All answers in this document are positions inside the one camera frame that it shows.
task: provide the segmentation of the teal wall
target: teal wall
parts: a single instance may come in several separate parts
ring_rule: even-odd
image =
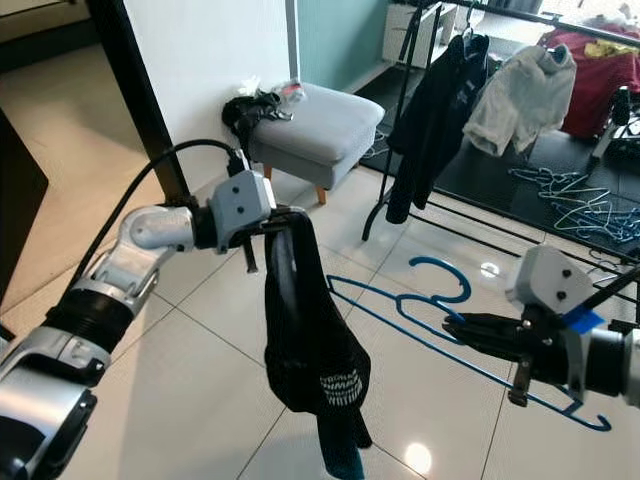
[[[382,61],[388,0],[298,0],[300,74],[336,90]]]

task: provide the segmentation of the wooden leg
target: wooden leg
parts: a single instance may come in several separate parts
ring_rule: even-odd
[[[318,194],[318,203],[325,205],[327,203],[327,191],[322,187],[316,187],[316,193]]]

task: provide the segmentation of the white baseboard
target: white baseboard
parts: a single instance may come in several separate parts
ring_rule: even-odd
[[[344,92],[352,93],[352,94],[356,93],[358,90],[360,90],[362,87],[367,85],[377,76],[382,75],[388,68],[391,68],[392,66],[393,66],[393,63],[391,62],[380,62],[378,65],[373,67],[371,70],[369,70],[367,73],[362,75],[351,85],[345,88]]]

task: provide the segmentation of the clothing rack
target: clothing rack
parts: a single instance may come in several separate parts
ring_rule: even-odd
[[[402,111],[403,111],[403,107],[404,107],[404,102],[405,102],[405,97],[406,97],[406,93],[407,93],[407,85],[409,82],[409,77],[410,77],[410,73],[411,73],[411,66],[413,63],[413,56],[414,56],[414,52],[415,52],[415,48],[416,48],[416,42],[417,42],[417,37],[418,37],[418,29],[420,28],[420,19],[423,16],[423,13],[425,12],[426,9],[427,10],[427,14],[434,14],[434,21],[433,21],[433,31],[431,33],[431,37],[430,37],[430,42],[429,42],[429,50],[428,50],[428,55],[427,55],[427,64],[425,66],[426,69],[429,69],[432,63],[432,59],[433,59],[433,51],[435,48],[435,38],[436,38],[436,31],[438,29],[438,24],[440,23],[440,16],[442,13],[442,8],[443,8],[443,3],[448,3],[448,4],[454,4],[454,5],[458,5],[458,6],[462,6],[462,7],[467,7],[469,9],[469,12],[467,14],[467,23],[469,23],[469,19],[471,17],[471,13],[473,12],[473,10],[482,10],[484,12],[487,13],[491,13],[491,14],[495,14],[495,15],[500,15],[503,17],[508,17],[508,18],[514,18],[517,20],[524,20],[527,22],[532,22],[532,23],[539,23],[539,24],[544,24],[544,25],[549,25],[549,26],[553,26],[555,28],[558,29],[562,29],[568,32],[572,32],[572,33],[582,33],[584,35],[589,35],[592,36],[594,38],[600,38],[600,39],[604,39],[604,40],[610,40],[616,43],[620,43],[620,44],[624,44],[630,47],[637,47],[640,48],[640,40],[635,39],[635,38],[631,38],[631,37],[626,37],[623,35],[619,35],[616,33],[612,33],[612,32],[607,32],[607,31],[603,31],[603,30],[598,30],[595,28],[591,28],[591,27],[586,27],[586,26],[582,26],[582,25],[575,25],[572,23],[567,23],[567,22],[563,22],[560,20],[560,17],[558,15],[554,15],[554,16],[543,16],[543,15],[536,15],[536,14],[532,14],[532,13],[525,13],[525,12],[520,12],[520,11],[515,11],[515,10],[507,10],[504,8],[497,8],[497,7],[492,7],[489,5],[484,5],[481,4],[480,2],[476,1],[469,1],[469,0],[448,0],[447,2],[442,2],[442,1],[433,1],[433,0],[422,0],[420,2],[418,2],[417,6],[416,6],[416,10],[413,13],[413,15],[411,16],[411,19],[409,20],[409,25],[407,28],[407,33],[405,35],[405,39],[402,45],[402,49],[400,50],[400,56],[399,56],[399,61],[405,61],[405,55],[407,56],[406,61],[405,61],[405,71],[404,71],[404,77],[403,77],[403,81],[402,81],[402,87],[400,89],[400,98],[398,99],[398,105],[396,108],[396,113],[395,113],[395,117],[394,117],[394,121],[393,121],[393,126],[395,128],[395,125],[398,123],[400,117],[402,116]],[[375,221],[378,213],[380,213],[380,211],[382,210],[382,208],[389,202],[389,198],[391,196],[391,189],[389,189],[387,191],[387,181],[389,179],[389,168],[391,167],[391,158],[393,156],[393,151],[391,149],[389,149],[387,151],[387,156],[386,156],[386,160],[385,160],[385,167],[384,167],[384,171],[383,171],[383,176],[382,176],[382,183],[380,185],[380,193],[378,195],[378,200],[376,202],[376,204],[374,205],[373,209],[371,210],[371,212],[369,213],[369,216],[367,217],[367,220],[365,222],[365,226],[364,226],[364,230],[362,232],[362,240],[363,241],[367,241],[369,240],[369,235],[371,233],[371,227],[373,226],[373,222]],[[469,203],[468,201],[461,199],[461,198],[457,198],[458,200],[462,200],[465,203]],[[431,200],[429,200],[427,202],[429,205],[435,206],[437,208],[440,209],[444,209],[449,211],[450,213],[455,213],[461,217],[467,218],[469,220],[472,220],[476,223],[479,224],[483,224],[485,226],[488,226],[492,229],[501,231],[503,233],[507,233],[511,236],[520,238],[522,240],[526,240],[527,242],[530,242],[532,244],[539,244],[540,242],[533,240],[531,238],[525,237],[524,235],[520,235],[516,232],[512,232],[510,230],[498,227],[497,225],[493,225],[489,222],[486,222],[484,220],[481,219],[477,219],[477,218],[473,218],[469,215],[465,215],[461,212],[457,212],[455,210],[452,210],[448,207],[445,207],[443,205],[440,205],[438,203],[435,203]],[[428,220],[426,218],[423,218],[419,215],[416,215],[412,212],[409,212],[409,216],[412,218],[415,218],[418,221],[421,221],[423,223],[428,223],[431,225],[434,225],[438,228],[447,230],[451,233],[454,233],[456,235],[462,236],[468,240],[472,240],[476,243],[479,243],[481,245],[493,248],[495,250],[498,250],[502,253],[505,253],[507,255],[511,255],[514,257],[520,257],[521,255],[515,252],[512,252],[510,250],[504,249],[502,247],[498,247],[497,245],[493,245],[491,243],[485,242],[484,240],[480,240],[478,238],[474,238],[470,235],[464,234],[462,232],[459,232],[457,230],[454,230],[452,228],[446,227],[444,225],[440,225],[436,222],[433,222],[431,220]],[[594,248],[595,250],[601,250],[604,251],[605,253],[608,253],[610,255],[613,255],[615,257],[621,257],[623,261],[627,262],[627,263],[637,263],[637,260],[633,259],[633,258],[624,258],[624,256],[621,256],[621,254],[619,252],[613,252],[613,251],[607,251],[606,249],[602,249],[600,247],[598,248]],[[581,262],[587,263],[593,267],[597,267],[600,270],[607,272],[607,273],[613,273],[613,274],[617,274],[619,272],[610,269],[606,266],[603,266],[602,264],[599,264],[595,261],[591,261],[589,259],[585,259],[579,256],[576,256],[574,254],[571,254],[569,252],[563,252],[565,255],[575,259],[575,260],[579,260]],[[640,306],[640,283],[636,284],[636,299],[632,299],[624,294],[616,294],[617,297],[622,298],[624,300],[627,300],[629,302],[632,302],[636,305],[636,322],[640,324],[640,308],[638,308]]]

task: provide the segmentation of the blue hanger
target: blue hanger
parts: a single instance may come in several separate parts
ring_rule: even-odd
[[[437,267],[440,267],[446,271],[448,271],[449,273],[451,273],[454,277],[456,277],[456,279],[460,282],[460,285],[462,286],[462,293],[456,297],[446,297],[446,296],[442,296],[442,295],[433,295],[431,297],[426,296],[426,295],[417,295],[417,294],[400,294],[400,295],[394,295],[392,293],[389,293],[385,290],[382,290],[380,288],[376,288],[376,287],[372,287],[371,285],[367,285],[366,283],[362,283],[362,282],[358,282],[357,280],[351,280],[349,278],[344,278],[344,277],[339,277],[336,275],[327,275],[327,282],[329,284],[329,290],[334,294],[337,295],[338,297],[342,298],[344,301],[348,302],[349,304],[353,305],[354,307],[359,308],[360,310],[362,310],[363,312],[368,313],[369,315],[373,316],[374,318],[380,320],[381,322],[389,325],[390,327],[394,328],[395,330],[397,330],[398,332],[402,333],[403,335],[411,338],[412,340],[418,342],[419,344],[423,345],[424,347],[433,350],[437,353],[439,353],[440,355],[443,355],[444,357],[448,358],[449,360],[452,360],[456,363],[458,363],[459,365],[462,365],[472,371],[474,371],[475,373],[478,373],[480,375],[482,375],[485,378],[488,378],[489,380],[494,381],[495,383],[502,385],[503,387],[506,388],[513,388],[513,384],[508,382],[507,380],[504,380],[503,378],[498,377],[497,375],[488,372],[480,367],[478,367],[477,365],[468,362],[460,357],[458,357],[457,355],[454,355],[450,352],[447,352],[446,350],[438,347],[437,345],[425,340],[422,337],[419,337],[418,335],[410,332],[409,330],[407,330],[406,328],[398,325],[397,323],[383,317],[382,315],[374,312],[373,310],[371,310],[370,308],[365,307],[364,305],[359,304],[357,301],[352,300],[351,298],[347,297],[346,295],[336,291],[335,289],[335,283],[346,283],[348,285],[353,285],[359,288],[363,288],[365,290],[368,290],[370,292],[376,293],[378,295],[382,295],[385,298],[388,298],[390,300],[393,300],[395,305],[396,305],[396,310],[398,311],[398,313],[400,315],[402,315],[404,318],[406,318],[407,320],[409,320],[410,322],[412,322],[413,324],[424,328],[425,330],[427,330],[429,333],[436,335],[439,338],[442,338],[444,340],[450,341],[451,343],[454,343],[456,345],[464,345],[464,343],[460,342],[459,340],[457,340],[456,338],[451,337],[450,335],[443,333],[435,328],[433,328],[432,326],[428,325],[427,323],[416,319],[415,317],[413,317],[412,315],[409,315],[408,313],[406,313],[403,308],[402,308],[402,301],[403,300],[417,300],[420,302],[424,302],[427,303],[429,305],[432,305],[440,310],[442,310],[443,312],[445,312],[447,315],[451,315],[453,318],[456,319],[456,321],[460,321],[460,322],[464,322],[464,317],[462,317],[459,313],[455,312],[453,309],[451,309],[450,307],[448,307],[447,305],[445,305],[446,303],[462,303],[465,302],[466,300],[469,299],[469,297],[471,297],[471,284],[469,283],[469,280],[467,279],[467,277],[460,271],[458,270],[456,267],[454,267],[453,265],[444,262],[440,259],[437,258],[432,258],[432,257],[415,257],[412,258],[409,261],[409,265],[411,267],[415,267],[416,265],[420,265],[420,264],[430,264],[430,265],[435,265]],[[564,387],[558,387],[556,386],[556,388],[562,392],[563,394],[565,394],[572,402],[568,407],[562,408],[559,407],[557,405],[554,405],[552,403],[547,402],[546,400],[543,400],[542,398],[538,397],[537,395],[534,395],[532,393],[527,393],[527,397],[539,404],[542,405],[543,407],[546,407],[550,410],[553,410],[556,413],[559,413],[560,415],[573,420],[574,422],[589,428],[591,430],[596,430],[599,432],[608,432],[611,430],[611,424],[609,423],[609,421],[606,419],[606,417],[604,417],[603,415],[597,415],[597,419],[599,421],[599,423],[591,423],[581,417],[578,417],[575,415],[575,413],[583,406],[583,403],[579,400],[575,400],[574,398],[571,397],[571,395],[569,394],[569,391],[564,388]]]

